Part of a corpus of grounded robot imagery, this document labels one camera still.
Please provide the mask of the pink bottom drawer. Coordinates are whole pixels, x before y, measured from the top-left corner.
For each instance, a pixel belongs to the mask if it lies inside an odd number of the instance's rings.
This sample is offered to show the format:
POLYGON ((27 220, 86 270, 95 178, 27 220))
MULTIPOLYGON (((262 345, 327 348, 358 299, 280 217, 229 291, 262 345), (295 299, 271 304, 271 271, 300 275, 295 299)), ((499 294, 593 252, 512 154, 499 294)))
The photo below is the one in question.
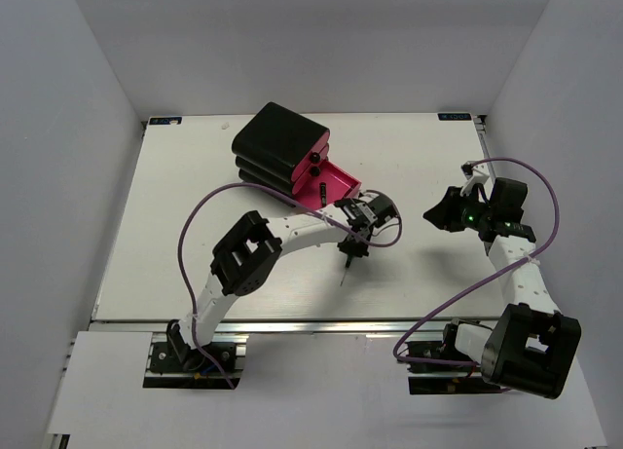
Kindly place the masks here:
POLYGON ((327 183, 328 205, 344 198, 356 196, 361 181, 330 161, 324 165, 319 177, 301 181, 300 177, 292 189, 292 198, 310 209, 320 209, 319 183, 327 183))

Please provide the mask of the pink drawer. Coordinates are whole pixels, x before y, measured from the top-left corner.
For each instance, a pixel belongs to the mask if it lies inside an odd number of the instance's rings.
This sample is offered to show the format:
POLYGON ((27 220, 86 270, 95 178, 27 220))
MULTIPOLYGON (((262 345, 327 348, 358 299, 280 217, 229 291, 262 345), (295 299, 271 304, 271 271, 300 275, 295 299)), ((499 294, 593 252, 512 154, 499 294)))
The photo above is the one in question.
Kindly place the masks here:
POLYGON ((292 189, 292 198, 310 209, 320 209, 319 183, 327 183, 328 205, 344 198, 356 196, 361 181, 330 161, 324 165, 319 177, 301 181, 300 177, 292 189))
POLYGON ((319 164, 328 154, 330 131, 326 131, 318 141, 311 147, 306 156, 306 162, 310 164, 319 164))
POLYGON ((301 173, 300 180, 307 181, 308 179, 314 179, 320 176, 323 167, 329 162, 326 155, 320 153, 311 153, 308 159, 308 165, 301 173))

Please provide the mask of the small green precision screwdriver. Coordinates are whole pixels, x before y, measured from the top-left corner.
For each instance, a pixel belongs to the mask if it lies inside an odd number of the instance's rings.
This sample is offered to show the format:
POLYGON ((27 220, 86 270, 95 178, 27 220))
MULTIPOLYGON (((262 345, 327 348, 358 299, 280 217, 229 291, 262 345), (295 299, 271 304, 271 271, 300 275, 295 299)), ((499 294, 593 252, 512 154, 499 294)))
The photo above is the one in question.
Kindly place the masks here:
POLYGON ((328 191, 327 191, 327 183, 320 182, 319 183, 319 196, 321 207, 325 208, 328 206, 328 191))

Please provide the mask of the black drawer cabinet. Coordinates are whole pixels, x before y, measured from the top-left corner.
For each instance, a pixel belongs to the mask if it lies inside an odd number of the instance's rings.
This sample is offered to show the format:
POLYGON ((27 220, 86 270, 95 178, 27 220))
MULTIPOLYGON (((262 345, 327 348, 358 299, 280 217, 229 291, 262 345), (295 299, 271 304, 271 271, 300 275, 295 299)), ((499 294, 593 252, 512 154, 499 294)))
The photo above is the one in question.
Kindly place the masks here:
POLYGON ((306 156, 326 131, 301 114, 267 103, 233 140, 238 177, 293 199, 293 186, 308 165, 306 156))

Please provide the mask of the pink top drawer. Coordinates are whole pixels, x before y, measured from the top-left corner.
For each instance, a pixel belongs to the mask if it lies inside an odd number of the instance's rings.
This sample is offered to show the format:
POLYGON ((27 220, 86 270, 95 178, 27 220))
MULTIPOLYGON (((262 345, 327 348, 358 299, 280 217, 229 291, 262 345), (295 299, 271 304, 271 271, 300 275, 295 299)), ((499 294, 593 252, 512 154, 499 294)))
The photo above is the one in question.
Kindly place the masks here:
POLYGON ((306 162, 310 164, 319 164, 328 154, 330 131, 326 131, 318 141, 311 147, 306 156, 306 162))

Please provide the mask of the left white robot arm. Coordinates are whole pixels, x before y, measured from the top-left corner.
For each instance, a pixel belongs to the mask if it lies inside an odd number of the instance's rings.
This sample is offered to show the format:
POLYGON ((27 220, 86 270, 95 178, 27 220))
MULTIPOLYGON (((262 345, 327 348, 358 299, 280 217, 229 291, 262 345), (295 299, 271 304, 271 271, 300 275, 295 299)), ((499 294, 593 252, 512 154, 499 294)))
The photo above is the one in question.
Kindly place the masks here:
POLYGON ((378 246, 374 232, 399 220, 393 201, 375 191, 284 217, 247 212, 212 249, 201 294, 191 296, 190 313, 166 334, 172 358, 186 370, 200 367, 217 325, 239 297, 266 282, 280 258, 326 243, 334 243, 347 260, 365 257, 369 247, 378 246))

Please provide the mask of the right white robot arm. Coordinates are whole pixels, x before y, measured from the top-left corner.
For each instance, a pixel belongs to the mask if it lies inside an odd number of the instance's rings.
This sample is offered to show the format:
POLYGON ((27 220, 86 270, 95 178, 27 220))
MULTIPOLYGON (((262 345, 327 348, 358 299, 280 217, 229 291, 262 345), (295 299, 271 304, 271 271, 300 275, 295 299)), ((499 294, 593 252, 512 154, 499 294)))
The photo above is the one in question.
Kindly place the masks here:
POLYGON ((483 178, 451 186, 424 219, 451 233, 472 229, 501 273, 505 309, 495 327, 453 319, 444 330, 439 357, 460 370, 474 361, 491 385, 557 398, 564 388, 581 337, 577 319, 564 316, 547 291, 534 253, 535 235, 523 224, 525 183, 498 179, 481 201, 483 178))

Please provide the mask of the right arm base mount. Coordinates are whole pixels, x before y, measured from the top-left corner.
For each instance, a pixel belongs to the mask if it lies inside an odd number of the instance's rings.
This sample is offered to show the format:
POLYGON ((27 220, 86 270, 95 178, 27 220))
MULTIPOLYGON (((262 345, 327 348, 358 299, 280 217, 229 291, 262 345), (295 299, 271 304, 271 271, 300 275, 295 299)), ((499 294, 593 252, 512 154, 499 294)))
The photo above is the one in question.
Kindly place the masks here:
POLYGON ((475 325, 485 332, 493 330, 480 321, 454 318, 445 325, 440 340, 410 340, 399 348, 400 358, 417 359, 405 361, 410 395, 476 395, 507 391, 507 388, 486 383, 480 365, 473 364, 467 355, 457 350, 458 327, 465 324, 475 325))

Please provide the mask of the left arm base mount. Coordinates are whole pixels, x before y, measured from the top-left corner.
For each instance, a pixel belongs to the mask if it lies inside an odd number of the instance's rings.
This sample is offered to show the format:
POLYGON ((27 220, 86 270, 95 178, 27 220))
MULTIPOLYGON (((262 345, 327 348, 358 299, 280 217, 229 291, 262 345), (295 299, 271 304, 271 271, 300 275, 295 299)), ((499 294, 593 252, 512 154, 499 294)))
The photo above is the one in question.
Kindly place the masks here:
POLYGON ((242 358, 235 342, 210 343, 208 358, 183 341, 178 321, 171 320, 165 337, 153 341, 148 355, 144 389, 227 390, 238 386, 242 358))

